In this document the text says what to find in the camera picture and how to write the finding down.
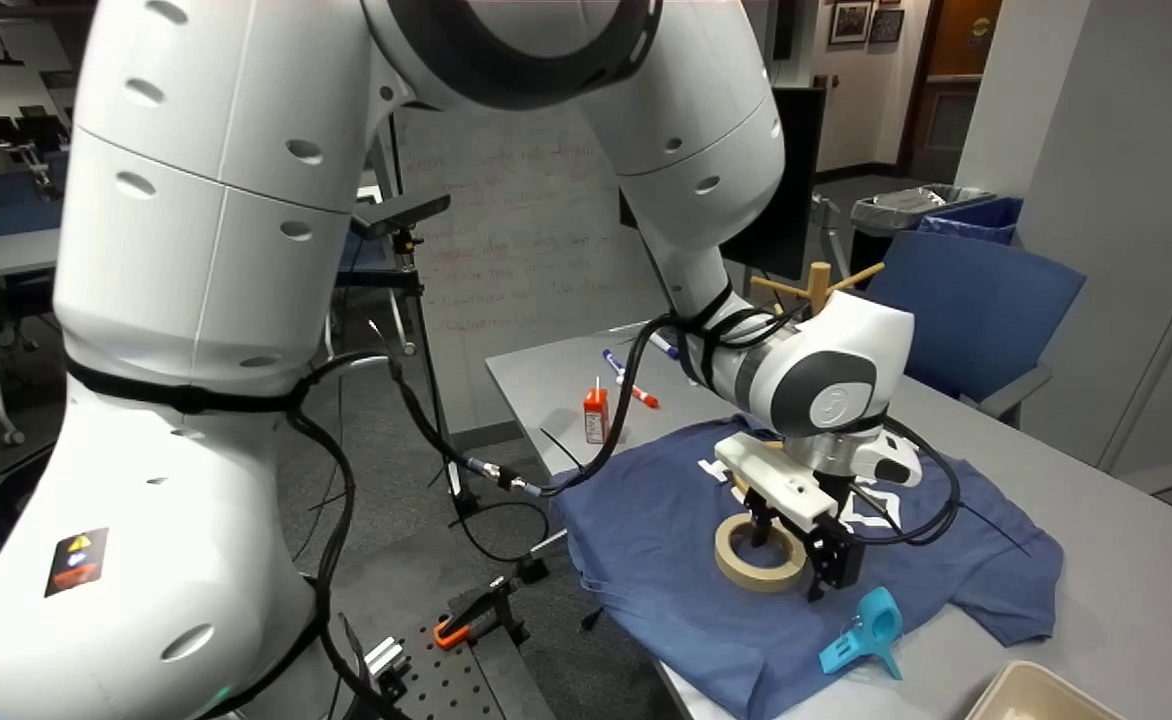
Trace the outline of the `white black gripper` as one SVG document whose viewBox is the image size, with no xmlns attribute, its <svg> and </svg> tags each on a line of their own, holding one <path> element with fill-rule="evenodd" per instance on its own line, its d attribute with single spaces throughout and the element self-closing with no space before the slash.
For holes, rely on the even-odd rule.
<svg viewBox="0 0 1172 720">
<path fill-rule="evenodd" d="M 888 527 L 899 493 L 925 475 L 920 446 L 888 429 L 814 438 L 734 431 L 713 451 L 744 486 L 751 548 L 769 544 L 771 512 L 810 531 L 814 601 L 860 575 L 863 544 L 850 527 Z"/>
</svg>

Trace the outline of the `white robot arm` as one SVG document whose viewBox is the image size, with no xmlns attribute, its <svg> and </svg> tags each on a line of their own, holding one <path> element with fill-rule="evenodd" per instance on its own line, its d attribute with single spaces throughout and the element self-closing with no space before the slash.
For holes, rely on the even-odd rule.
<svg viewBox="0 0 1172 720">
<path fill-rule="evenodd" d="M 906 312 L 779 318 L 726 273 L 784 177 L 741 0 L 102 0 L 52 282 L 64 421 L 0 544 L 0 720 L 313 720 L 343 684 L 278 436 L 404 104 L 578 108 L 700 386 L 787 438 L 888 413 Z"/>
</svg>

